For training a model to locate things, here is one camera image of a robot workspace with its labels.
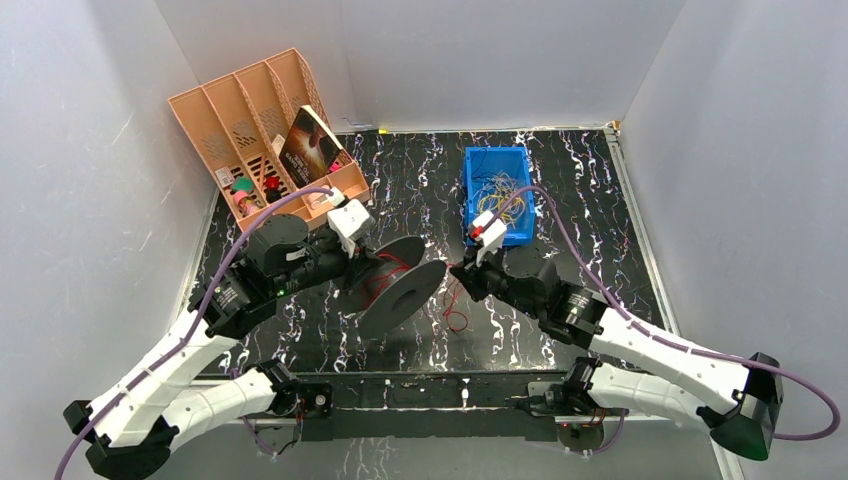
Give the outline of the green tape roll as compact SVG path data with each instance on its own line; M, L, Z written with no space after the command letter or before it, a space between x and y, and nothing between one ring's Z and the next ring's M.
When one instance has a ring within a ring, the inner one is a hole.
M254 189L254 183L249 177L238 177L232 183L231 188L234 192L251 192Z

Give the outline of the brown book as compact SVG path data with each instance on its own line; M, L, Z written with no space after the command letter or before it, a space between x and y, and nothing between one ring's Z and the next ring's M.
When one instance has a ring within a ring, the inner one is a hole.
M297 189L330 171L343 146L311 105L299 107L278 159Z

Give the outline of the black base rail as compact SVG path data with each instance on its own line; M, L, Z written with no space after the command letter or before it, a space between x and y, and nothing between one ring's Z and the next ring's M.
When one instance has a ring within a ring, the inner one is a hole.
M362 372L303 374L303 438L519 437L554 441L561 418L591 414L569 397L563 371Z

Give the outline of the red black small item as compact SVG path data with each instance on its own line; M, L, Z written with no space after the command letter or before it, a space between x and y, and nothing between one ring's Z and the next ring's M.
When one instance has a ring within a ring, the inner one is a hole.
M273 204L282 198L281 183L278 176L267 176L264 180L263 186L263 192L267 204Z

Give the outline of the orange file organizer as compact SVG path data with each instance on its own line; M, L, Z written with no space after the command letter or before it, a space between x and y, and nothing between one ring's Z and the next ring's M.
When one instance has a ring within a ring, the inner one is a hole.
M282 196L302 189L294 186L278 159L299 107L311 105L331 130L312 71L294 48L174 96L169 104L241 230L268 209L263 192L267 176L280 178ZM261 207L245 218L231 188L242 176L254 183L249 194ZM358 163L344 147L331 171L306 187L336 187L361 202L371 197Z

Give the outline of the blue plastic bin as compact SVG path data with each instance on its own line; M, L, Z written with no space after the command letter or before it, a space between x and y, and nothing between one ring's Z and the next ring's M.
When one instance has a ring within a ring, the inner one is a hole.
M483 211L496 212L521 188L531 186L530 162L525 147L466 147L462 169L464 222L468 229ZM503 244L517 247L535 237L535 199L526 192L504 211L508 231Z

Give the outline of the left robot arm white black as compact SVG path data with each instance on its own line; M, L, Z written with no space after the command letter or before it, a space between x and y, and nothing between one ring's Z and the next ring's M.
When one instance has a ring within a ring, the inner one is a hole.
M146 479L178 448L227 422L264 412L301 417L312 385L278 360L249 366L209 389L191 384L267 320L281 297L355 278L369 259L362 239L373 222L355 203L329 211L327 229L317 235L295 215L259 216L201 296L120 381L65 408L93 472Z

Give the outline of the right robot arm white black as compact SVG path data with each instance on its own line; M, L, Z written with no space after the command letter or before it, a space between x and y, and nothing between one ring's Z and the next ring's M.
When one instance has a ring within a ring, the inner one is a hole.
M537 320L556 341L638 367L629 373L578 359L563 386L571 411L600 407L658 415L708 433L738 456L769 457L783 401L774 357L727 356L637 317L624 319L599 293L562 279L533 247L484 256L470 249L449 271L473 300L493 297Z

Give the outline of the grey perforated cable spool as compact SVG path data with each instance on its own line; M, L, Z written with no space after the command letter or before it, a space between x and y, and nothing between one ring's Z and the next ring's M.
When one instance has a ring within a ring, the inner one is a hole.
M404 323L431 298L445 277L442 260L424 259L425 242L404 236L377 250L365 248L337 282L339 309L359 316L362 338L376 338Z

